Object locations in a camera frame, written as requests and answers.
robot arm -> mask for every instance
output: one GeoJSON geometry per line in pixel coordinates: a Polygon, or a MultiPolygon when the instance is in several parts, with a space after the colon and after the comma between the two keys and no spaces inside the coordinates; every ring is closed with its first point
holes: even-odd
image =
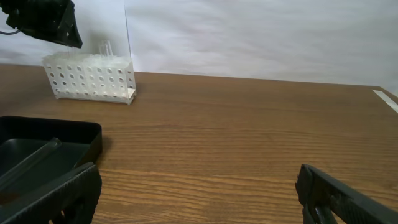
{"type": "Polygon", "coordinates": [[[81,48],[71,0],[0,0],[7,24],[33,38],[81,48]]]}

white tape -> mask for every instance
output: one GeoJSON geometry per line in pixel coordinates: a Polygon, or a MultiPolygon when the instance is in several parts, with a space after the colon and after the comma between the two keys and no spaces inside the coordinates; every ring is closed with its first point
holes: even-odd
{"type": "Polygon", "coordinates": [[[386,94],[382,91],[373,90],[382,100],[384,100],[394,111],[398,113],[398,105],[395,103],[391,98],[389,98],[386,94]]]}

wire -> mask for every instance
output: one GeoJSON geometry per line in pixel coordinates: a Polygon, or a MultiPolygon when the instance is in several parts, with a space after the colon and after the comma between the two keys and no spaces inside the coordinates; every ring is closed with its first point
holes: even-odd
{"type": "Polygon", "coordinates": [[[14,31],[14,32],[10,32],[10,33],[6,33],[6,32],[3,32],[3,31],[0,31],[0,34],[4,34],[4,35],[12,35],[12,34],[17,34],[17,33],[19,33],[21,30],[17,30],[17,31],[14,31]]]}

brown wooden tabletop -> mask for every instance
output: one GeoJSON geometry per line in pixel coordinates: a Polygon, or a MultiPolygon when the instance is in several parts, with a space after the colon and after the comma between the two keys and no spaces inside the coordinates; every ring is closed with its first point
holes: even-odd
{"type": "Polygon", "coordinates": [[[93,223],[302,223],[303,163],[398,210],[398,114],[379,87],[136,80],[130,106],[56,100],[42,67],[0,65],[0,116],[102,125],[93,223]]]}

white wall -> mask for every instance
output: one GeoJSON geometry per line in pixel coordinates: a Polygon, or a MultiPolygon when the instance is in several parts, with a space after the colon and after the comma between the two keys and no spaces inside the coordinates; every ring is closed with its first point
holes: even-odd
{"type": "MultiPolygon", "coordinates": [[[[128,54],[123,0],[74,2],[84,48],[106,37],[128,54]]],[[[126,0],[126,12],[137,71],[380,85],[398,93],[396,0],[126,0]]],[[[38,64],[27,49],[41,56],[58,47],[35,49],[30,43],[39,40],[18,35],[0,36],[1,63],[38,64]]]]}

